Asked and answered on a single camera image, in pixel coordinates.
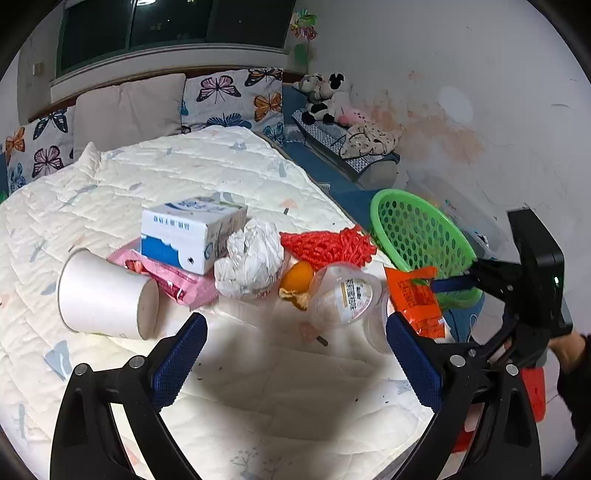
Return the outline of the person's right hand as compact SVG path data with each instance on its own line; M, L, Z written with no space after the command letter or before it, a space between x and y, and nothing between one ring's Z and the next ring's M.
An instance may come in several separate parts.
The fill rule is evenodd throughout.
M578 331L572 330L568 335L551 339L549 348L557 357L561 370L570 372L582 361L586 338Z

